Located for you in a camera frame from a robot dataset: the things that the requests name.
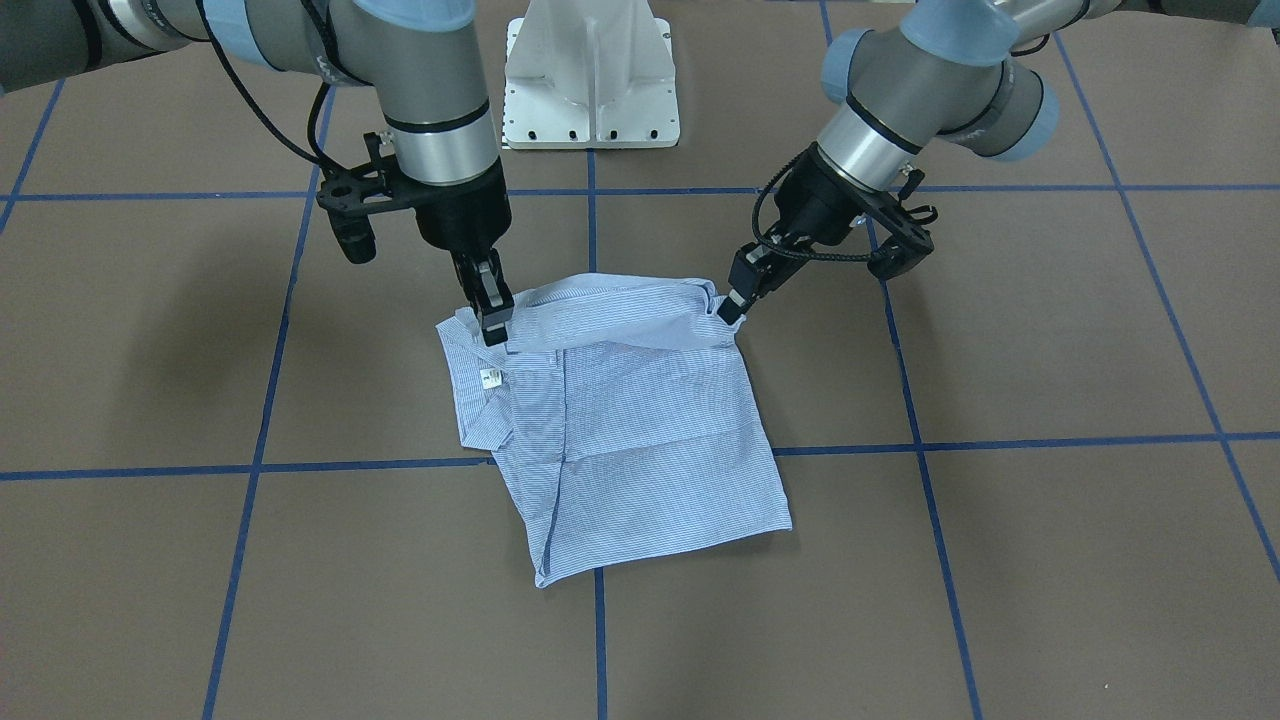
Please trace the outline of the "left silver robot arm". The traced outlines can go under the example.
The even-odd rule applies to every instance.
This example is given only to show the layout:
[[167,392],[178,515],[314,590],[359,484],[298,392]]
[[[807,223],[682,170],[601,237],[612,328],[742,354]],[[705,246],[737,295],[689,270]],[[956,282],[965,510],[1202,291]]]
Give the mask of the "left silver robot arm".
[[808,263],[858,263],[893,279],[932,254],[929,206],[906,208],[934,140],[1019,161],[1059,123],[1052,88],[1018,49],[1115,12],[1277,28],[1275,1],[919,1],[887,31],[850,29],[828,47],[822,87],[836,105],[817,140],[762,191],[778,219],[735,255],[718,309],[732,325]]

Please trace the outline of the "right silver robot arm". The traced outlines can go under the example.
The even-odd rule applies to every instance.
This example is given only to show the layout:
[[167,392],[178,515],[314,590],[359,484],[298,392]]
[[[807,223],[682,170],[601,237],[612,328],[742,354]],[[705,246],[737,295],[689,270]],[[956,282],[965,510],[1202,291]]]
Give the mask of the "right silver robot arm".
[[[515,301],[497,242],[511,224],[472,1],[5,1],[3,91],[46,85],[206,44],[276,141],[319,168],[317,204],[346,259],[376,254],[371,217],[411,210],[447,251],[485,345],[500,345]],[[283,135],[230,65],[315,76],[307,143]],[[330,88],[370,87],[387,128],[344,167],[317,141]]]

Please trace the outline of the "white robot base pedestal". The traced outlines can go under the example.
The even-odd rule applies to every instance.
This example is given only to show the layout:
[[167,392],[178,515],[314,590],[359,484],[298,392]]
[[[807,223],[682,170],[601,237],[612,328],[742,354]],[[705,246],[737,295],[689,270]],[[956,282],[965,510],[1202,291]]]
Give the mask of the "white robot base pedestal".
[[506,28],[503,145],[513,150],[678,143],[672,28],[646,1],[532,1]]

